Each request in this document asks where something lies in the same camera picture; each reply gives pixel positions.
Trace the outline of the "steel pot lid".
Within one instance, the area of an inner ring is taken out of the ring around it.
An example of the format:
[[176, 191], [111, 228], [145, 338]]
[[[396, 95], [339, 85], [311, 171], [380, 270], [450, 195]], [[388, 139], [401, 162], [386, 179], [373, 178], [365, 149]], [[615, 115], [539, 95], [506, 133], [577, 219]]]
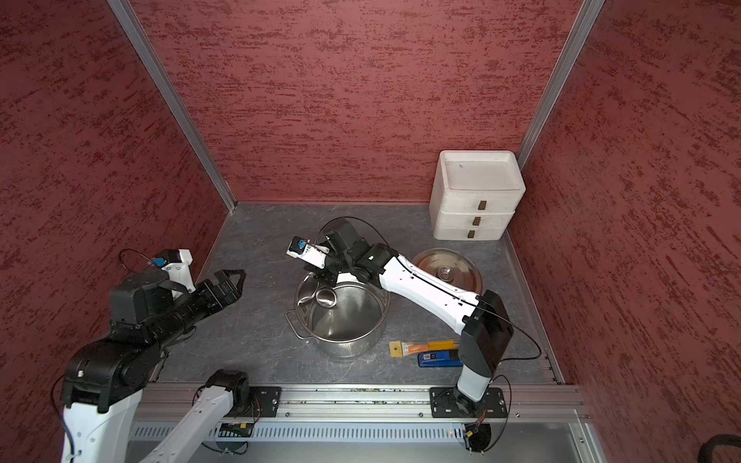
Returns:
[[478, 268], [457, 251], [445, 248], [428, 249], [418, 254], [412, 263], [420, 270], [458, 289], [476, 294], [481, 294], [484, 289]]

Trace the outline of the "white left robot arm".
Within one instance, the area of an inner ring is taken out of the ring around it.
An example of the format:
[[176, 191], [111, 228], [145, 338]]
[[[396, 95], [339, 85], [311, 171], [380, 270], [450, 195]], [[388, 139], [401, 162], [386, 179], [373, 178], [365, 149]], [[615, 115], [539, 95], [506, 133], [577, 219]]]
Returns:
[[62, 377], [62, 461], [122, 462], [133, 415], [164, 351], [201, 320], [239, 301], [244, 270], [221, 270], [189, 291], [160, 268], [110, 292], [110, 331], [84, 345]]

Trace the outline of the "stainless steel pot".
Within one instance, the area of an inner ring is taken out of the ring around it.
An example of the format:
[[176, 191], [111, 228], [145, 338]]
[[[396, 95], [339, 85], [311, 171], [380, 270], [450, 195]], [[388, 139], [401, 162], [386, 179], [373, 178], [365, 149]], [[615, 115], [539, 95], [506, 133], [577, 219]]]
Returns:
[[304, 276], [294, 295], [294, 305], [286, 312], [289, 328], [297, 339], [312, 341], [336, 359], [358, 357], [376, 345], [389, 314], [390, 295], [371, 284], [340, 283], [335, 309], [324, 309], [314, 301], [318, 283], [314, 274]]

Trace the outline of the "long metal spoon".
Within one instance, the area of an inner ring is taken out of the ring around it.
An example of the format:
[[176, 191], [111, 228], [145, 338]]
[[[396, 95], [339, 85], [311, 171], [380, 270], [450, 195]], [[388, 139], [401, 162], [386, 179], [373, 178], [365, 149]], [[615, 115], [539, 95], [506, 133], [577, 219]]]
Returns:
[[318, 283], [313, 293], [313, 298], [318, 306], [327, 310], [335, 309], [339, 300], [335, 287], [324, 283]]

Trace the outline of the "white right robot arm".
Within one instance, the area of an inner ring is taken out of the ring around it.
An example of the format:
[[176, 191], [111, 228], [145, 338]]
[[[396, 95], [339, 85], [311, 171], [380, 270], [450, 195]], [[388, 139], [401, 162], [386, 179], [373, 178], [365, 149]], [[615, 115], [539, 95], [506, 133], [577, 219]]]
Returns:
[[370, 244], [347, 217], [328, 222], [303, 252], [312, 254], [306, 262], [320, 276], [350, 275], [413, 302], [448, 325], [459, 335], [462, 363], [453, 394], [461, 406], [484, 398], [514, 334], [498, 294], [465, 291], [424, 272], [385, 238]]

